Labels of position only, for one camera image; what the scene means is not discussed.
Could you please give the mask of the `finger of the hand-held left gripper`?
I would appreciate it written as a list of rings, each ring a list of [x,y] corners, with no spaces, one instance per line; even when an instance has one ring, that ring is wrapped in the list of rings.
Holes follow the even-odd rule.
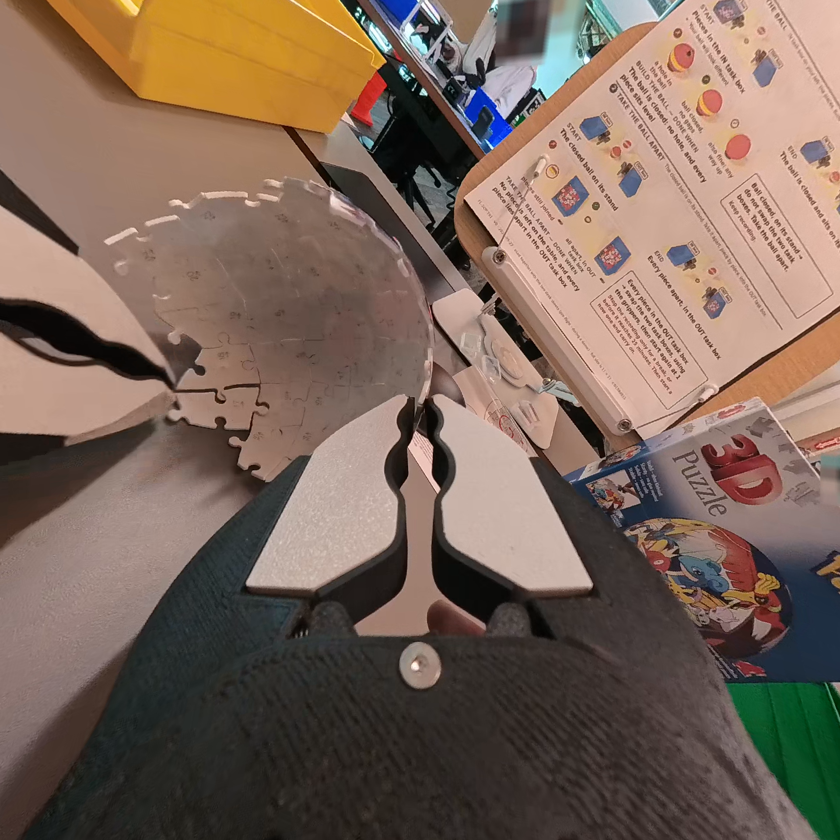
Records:
[[[81,329],[63,350],[56,341],[2,330],[2,434],[73,445],[172,404],[172,367],[143,329]]]
[[[108,282],[24,219],[1,213],[2,320],[122,377],[173,386],[159,347]]]

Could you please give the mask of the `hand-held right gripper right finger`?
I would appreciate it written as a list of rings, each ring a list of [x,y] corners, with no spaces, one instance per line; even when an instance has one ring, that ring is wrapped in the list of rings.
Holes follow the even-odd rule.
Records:
[[[445,395],[427,401],[425,416],[439,488],[432,565],[441,593],[480,621],[503,603],[591,594],[536,460]]]

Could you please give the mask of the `printed instruction sheet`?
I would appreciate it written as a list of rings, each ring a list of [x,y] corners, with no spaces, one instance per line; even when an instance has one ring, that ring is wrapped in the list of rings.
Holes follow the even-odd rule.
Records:
[[[676,424],[838,316],[838,2],[683,2],[467,188],[602,430]]]

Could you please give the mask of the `green plastic bin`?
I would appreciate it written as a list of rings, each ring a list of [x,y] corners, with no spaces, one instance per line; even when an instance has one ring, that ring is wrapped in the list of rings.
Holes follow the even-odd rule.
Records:
[[[814,833],[839,838],[839,697],[833,684],[728,685],[756,749]]]

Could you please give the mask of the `white stand base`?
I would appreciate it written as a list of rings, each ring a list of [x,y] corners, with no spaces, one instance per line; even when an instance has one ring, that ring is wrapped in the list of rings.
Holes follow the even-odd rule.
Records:
[[[547,449],[552,444],[559,401],[543,390],[543,378],[490,312],[490,304],[480,300],[472,290],[464,289],[433,302],[432,313],[437,325],[466,360],[459,350],[459,337],[463,332],[488,333],[514,344],[512,349],[526,372],[527,384],[523,387],[505,382],[488,385],[531,442],[539,449]]]

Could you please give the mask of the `long wooden workbench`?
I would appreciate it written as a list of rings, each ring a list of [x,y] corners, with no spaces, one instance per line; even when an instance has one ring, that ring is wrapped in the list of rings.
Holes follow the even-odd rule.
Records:
[[[366,16],[380,29],[385,39],[395,48],[402,58],[402,63],[411,71],[419,85],[435,102],[438,109],[446,117],[447,122],[457,132],[470,152],[479,161],[491,152],[491,146],[486,140],[481,140],[473,131],[472,123],[467,120],[463,109],[447,100],[444,88],[439,84],[435,74],[427,67],[422,59],[410,46],[392,16],[376,1],[358,1]]]

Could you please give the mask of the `clear acrylic holder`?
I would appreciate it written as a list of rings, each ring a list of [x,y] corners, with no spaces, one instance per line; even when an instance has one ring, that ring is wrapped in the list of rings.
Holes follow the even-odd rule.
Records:
[[[462,332],[458,340],[462,355],[477,368],[488,384],[505,382],[523,387],[527,384],[526,372],[513,347],[514,344],[507,340],[493,338],[486,332],[482,335]]]

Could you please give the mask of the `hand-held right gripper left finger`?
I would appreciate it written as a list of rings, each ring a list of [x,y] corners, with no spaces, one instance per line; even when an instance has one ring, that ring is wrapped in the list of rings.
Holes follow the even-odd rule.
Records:
[[[415,399],[396,395],[326,438],[302,472],[245,582],[248,593],[341,604],[361,621],[403,588],[407,447]]]

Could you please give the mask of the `partly built puzzle ball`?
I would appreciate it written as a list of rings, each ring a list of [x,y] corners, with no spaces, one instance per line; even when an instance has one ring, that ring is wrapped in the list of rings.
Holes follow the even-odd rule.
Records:
[[[315,182],[201,192],[104,240],[144,280],[167,340],[198,347],[169,418],[232,433],[237,463],[270,481],[391,400],[427,397],[434,329],[401,244]]]

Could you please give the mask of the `yellow plastic bin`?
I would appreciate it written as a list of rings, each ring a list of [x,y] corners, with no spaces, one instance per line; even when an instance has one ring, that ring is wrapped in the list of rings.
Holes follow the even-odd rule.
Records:
[[[384,64],[341,2],[50,1],[141,99],[331,133]]]

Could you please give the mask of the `blue puzzle box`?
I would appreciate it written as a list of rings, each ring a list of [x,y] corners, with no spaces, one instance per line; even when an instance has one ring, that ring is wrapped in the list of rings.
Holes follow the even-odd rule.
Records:
[[[726,681],[838,684],[838,506],[759,398],[565,479],[661,573]]]

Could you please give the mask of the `folded paper instruction leaflet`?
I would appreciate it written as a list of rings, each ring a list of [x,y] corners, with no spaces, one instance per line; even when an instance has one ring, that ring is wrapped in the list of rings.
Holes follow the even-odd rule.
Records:
[[[476,367],[470,366],[453,377],[464,394],[467,410],[509,436],[529,457],[536,455],[526,435]],[[426,434],[425,415],[421,415],[408,451],[425,474],[432,489],[438,492],[439,485],[433,475],[433,446]]]

